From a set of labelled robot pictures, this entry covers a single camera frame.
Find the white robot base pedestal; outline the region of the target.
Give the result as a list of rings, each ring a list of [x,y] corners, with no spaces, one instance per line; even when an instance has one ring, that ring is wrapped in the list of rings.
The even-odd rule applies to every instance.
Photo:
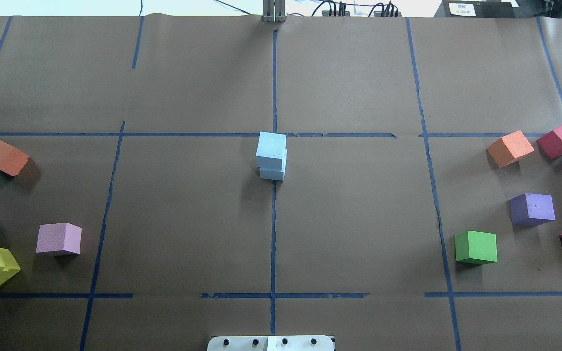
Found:
[[[256,335],[212,337],[208,351],[335,351],[327,335]]]

